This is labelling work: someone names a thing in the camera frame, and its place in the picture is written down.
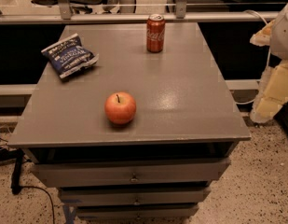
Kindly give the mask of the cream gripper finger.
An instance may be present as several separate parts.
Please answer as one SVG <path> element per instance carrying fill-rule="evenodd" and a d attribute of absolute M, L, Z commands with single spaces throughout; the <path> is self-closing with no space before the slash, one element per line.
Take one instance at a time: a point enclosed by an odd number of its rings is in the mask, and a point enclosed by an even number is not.
<path fill-rule="evenodd" d="M 263 72 L 259 91 L 254 99 L 250 119 L 255 123 L 266 123 L 273 119 L 288 102 L 288 61 L 282 60 Z"/>
<path fill-rule="evenodd" d="M 270 21 L 261 30 L 253 34 L 250 38 L 250 43 L 259 47 L 268 46 L 274 22 L 275 21 Z"/>

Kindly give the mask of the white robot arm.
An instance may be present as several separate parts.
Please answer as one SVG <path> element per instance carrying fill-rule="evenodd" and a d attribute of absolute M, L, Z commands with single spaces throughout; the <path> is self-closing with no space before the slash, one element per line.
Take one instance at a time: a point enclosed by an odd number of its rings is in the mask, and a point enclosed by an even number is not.
<path fill-rule="evenodd" d="M 250 113 L 253 122 L 266 123 L 288 102 L 288 4 L 275 20 L 253 34 L 250 42 L 259 47 L 269 46 L 267 57 L 281 59 L 274 68 L 266 66 Z"/>

